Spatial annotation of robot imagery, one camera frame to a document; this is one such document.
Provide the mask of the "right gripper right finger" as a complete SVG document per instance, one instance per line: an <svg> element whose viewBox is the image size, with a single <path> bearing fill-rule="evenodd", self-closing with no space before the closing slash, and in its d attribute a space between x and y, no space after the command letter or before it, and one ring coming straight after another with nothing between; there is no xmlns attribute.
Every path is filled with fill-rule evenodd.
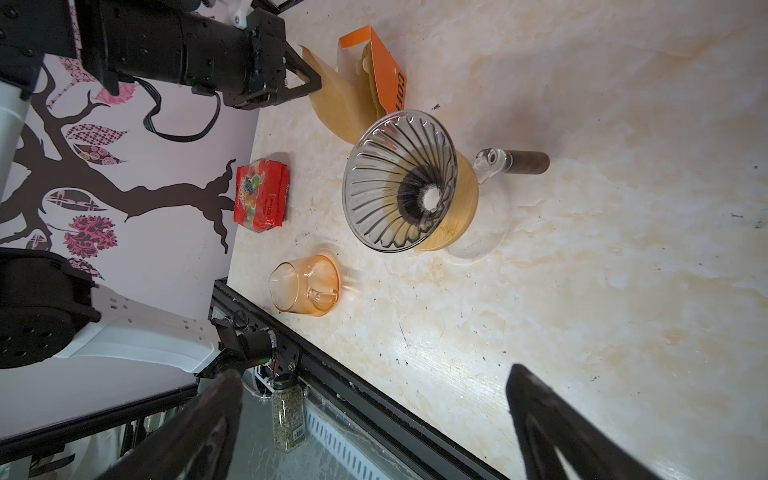
<svg viewBox="0 0 768 480"><path fill-rule="evenodd" d="M564 462L580 479L658 477L524 365L512 366L506 397L527 478L566 479Z"/></svg>

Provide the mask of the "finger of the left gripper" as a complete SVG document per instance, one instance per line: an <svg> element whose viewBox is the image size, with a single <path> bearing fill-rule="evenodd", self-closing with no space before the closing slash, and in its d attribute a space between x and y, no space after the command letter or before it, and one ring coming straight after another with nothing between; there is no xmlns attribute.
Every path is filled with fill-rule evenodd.
<svg viewBox="0 0 768 480"><path fill-rule="evenodd" d="M285 85L281 90L283 102L307 97L322 88L321 75L288 42L283 45L282 59L285 77L292 74L299 80L299 83L294 86L288 86L287 80L284 80Z"/></svg>

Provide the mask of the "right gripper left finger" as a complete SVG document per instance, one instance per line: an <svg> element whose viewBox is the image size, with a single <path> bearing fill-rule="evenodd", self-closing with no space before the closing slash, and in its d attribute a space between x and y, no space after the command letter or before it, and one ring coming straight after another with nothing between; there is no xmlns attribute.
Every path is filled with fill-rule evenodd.
<svg viewBox="0 0 768 480"><path fill-rule="evenodd" d="M225 479L243 406L241 375L217 376L102 479Z"/></svg>

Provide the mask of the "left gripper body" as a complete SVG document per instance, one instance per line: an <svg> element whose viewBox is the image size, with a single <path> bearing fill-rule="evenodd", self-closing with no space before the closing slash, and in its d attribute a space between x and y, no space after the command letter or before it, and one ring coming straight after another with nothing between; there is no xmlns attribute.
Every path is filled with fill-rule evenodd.
<svg viewBox="0 0 768 480"><path fill-rule="evenodd" d="M245 22L238 28L164 1L80 1L81 64L111 94L146 79L261 108L286 89L285 24L263 9Z"/></svg>

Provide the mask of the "brown paper coffee filter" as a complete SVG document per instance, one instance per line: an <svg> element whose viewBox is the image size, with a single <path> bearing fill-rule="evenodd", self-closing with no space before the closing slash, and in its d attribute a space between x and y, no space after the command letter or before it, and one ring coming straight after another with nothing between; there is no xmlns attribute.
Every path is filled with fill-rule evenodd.
<svg viewBox="0 0 768 480"><path fill-rule="evenodd" d="M302 59L320 75L321 88L309 95L317 118L338 138L356 144L379 118L370 88L348 80L306 46Z"/></svg>

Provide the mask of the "orange glass pitcher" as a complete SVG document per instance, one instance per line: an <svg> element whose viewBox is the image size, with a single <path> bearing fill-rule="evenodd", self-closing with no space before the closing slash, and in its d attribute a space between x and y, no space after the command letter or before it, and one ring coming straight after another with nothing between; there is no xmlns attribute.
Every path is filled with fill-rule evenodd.
<svg viewBox="0 0 768 480"><path fill-rule="evenodd" d="M340 297L341 276L322 254L279 264L268 278L273 305L285 313L321 317Z"/></svg>

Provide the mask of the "clear glass carafe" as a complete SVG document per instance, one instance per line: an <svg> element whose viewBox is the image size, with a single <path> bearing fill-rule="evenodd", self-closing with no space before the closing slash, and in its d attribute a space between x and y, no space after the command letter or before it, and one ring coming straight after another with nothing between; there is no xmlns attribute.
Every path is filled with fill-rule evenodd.
<svg viewBox="0 0 768 480"><path fill-rule="evenodd" d="M489 257L504 242L512 217L511 175L541 175L549 169L544 152L485 148L472 161L479 201L463 235L446 252L450 261L469 266Z"/></svg>

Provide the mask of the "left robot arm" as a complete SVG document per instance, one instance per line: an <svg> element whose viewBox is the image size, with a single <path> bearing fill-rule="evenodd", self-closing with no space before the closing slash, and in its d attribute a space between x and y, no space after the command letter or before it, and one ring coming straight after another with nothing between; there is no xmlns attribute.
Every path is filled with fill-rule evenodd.
<svg viewBox="0 0 768 480"><path fill-rule="evenodd" d="M111 94L121 82L153 92L185 85L219 106L252 110L317 91L320 76L288 44L284 21L255 8L234 25L191 1L5 1L1 107L23 118L46 55L77 58ZM48 251L1 249L1 364L103 356L171 366L200 378L241 377L274 351L267 330L240 333L132 301Z"/></svg>

